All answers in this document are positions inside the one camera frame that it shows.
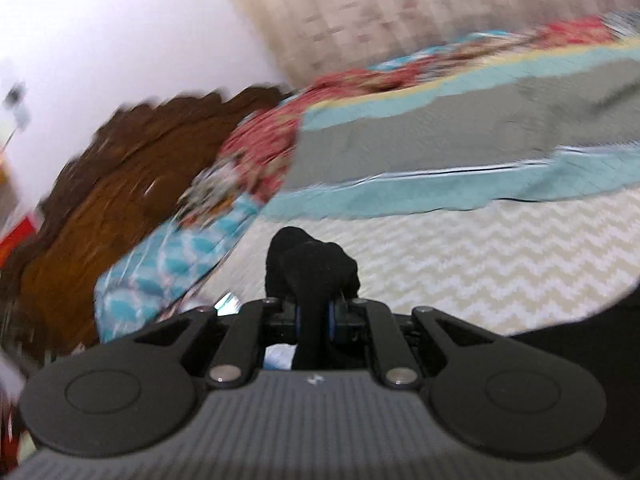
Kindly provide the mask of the black pants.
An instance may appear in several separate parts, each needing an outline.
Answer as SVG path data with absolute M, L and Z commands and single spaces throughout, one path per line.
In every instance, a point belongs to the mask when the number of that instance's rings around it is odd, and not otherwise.
M 299 308 L 294 370 L 349 370 L 358 364 L 348 341 L 331 337 L 330 305 L 358 296 L 358 264 L 340 245 L 322 242 L 297 226 L 280 229 L 271 239 L 266 295 Z

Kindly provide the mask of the teal patterned pillow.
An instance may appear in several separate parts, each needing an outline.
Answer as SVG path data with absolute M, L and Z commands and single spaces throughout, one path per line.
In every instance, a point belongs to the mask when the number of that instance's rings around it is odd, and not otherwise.
M 120 258 L 93 289 L 102 344 L 154 321 L 224 260 L 261 209 L 243 194 L 205 228 L 182 228 L 171 218 Z

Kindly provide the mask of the red floral pillow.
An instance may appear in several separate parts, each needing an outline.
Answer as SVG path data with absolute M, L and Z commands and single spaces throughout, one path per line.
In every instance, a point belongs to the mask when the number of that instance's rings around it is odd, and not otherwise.
M 180 228 L 206 228 L 244 193 L 263 203 L 272 194 L 270 186 L 282 179 L 300 118 L 310 104 L 299 94 L 243 119 L 213 166 L 202 170 L 180 196 L 175 214 Z

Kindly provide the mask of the patchwork teal grey bedspread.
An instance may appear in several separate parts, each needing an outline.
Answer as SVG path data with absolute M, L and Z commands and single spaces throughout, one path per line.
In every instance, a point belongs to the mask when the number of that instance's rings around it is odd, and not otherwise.
M 279 183 L 201 295 L 265 291 L 297 226 L 361 292 L 498 333 L 579 320 L 639 281 L 639 17 L 489 37 L 308 88 Z

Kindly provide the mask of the carved brown wooden headboard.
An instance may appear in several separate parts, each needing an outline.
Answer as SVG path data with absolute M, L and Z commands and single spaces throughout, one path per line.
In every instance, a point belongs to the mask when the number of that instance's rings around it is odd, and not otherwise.
M 29 368 L 96 344 L 100 275 L 170 216 L 243 118 L 283 98 L 248 87 L 231 99 L 214 91 L 116 110 L 61 170 L 37 233 L 2 266 L 2 349 Z

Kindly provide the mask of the patterned beige curtain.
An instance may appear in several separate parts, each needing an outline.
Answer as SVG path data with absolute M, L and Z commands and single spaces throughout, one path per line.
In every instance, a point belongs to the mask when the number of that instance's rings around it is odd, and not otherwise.
M 231 0 L 294 87 L 443 44 L 635 8 L 639 0 Z

